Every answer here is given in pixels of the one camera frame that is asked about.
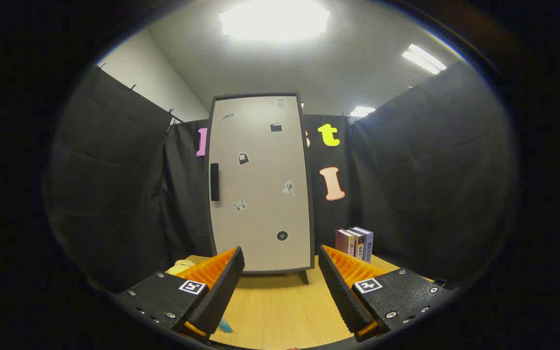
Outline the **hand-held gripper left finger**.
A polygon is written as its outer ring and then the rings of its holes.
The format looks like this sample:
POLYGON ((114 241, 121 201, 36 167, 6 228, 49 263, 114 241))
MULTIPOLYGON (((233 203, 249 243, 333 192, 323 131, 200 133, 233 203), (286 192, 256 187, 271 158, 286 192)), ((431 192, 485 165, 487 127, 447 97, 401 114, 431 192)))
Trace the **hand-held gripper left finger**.
POLYGON ((154 272, 116 293, 115 303, 162 333, 206 341, 224 317, 244 267, 236 246, 182 272, 154 272))

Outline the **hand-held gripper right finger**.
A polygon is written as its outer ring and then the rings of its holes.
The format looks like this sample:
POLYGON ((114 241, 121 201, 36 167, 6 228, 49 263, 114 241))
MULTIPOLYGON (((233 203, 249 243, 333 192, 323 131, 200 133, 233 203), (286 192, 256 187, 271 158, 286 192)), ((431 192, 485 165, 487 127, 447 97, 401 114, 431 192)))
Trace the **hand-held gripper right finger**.
POLYGON ((417 323, 455 295, 444 282, 407 268, 382 269, 326 245, 319 247, 318 266, 358 343, 417 323))

